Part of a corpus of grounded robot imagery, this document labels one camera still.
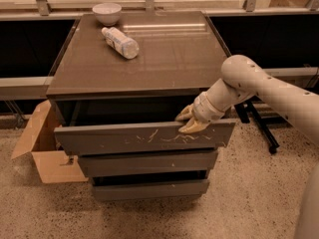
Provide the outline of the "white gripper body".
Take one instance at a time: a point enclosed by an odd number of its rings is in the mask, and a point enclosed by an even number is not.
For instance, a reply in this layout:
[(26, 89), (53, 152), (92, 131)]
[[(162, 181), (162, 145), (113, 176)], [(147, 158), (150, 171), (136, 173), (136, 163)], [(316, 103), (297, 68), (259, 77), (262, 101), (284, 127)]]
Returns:
[(224, 112), (219, 111), (209, 101), (207, 92), (202, 92), (193, 102), (193, 116), (202, 123), (211, 123), (221, 119)]

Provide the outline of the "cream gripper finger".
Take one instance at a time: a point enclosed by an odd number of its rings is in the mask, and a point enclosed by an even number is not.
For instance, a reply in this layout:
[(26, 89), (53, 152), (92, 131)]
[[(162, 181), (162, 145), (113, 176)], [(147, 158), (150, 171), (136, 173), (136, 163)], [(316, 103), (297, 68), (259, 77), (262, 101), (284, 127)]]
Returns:
[(192, 118), (193, 105), (186, 106), (176, 117), (176, 121), (190, 120)]
[(197, 119), (190, 119), (178, 131), (181, 133), (195, 133), (202, 131), (208, 127), (208, 123), (201, 122)]

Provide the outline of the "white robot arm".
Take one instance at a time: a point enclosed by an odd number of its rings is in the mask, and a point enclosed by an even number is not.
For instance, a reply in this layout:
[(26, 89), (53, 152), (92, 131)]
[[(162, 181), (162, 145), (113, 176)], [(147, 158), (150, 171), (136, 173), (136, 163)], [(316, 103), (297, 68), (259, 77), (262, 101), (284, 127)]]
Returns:
[[(319, 96), (269, 76), (251, 59), (236, 55), (221, 66), (221, 78), (176, 117), (181, 133), (206, 129), (232, 106), (257, 96), (292, 125), (305, 142), (319, 145)], [(283, 239), (319, 239), (319, 162), (307, 177), (294, 231)]]

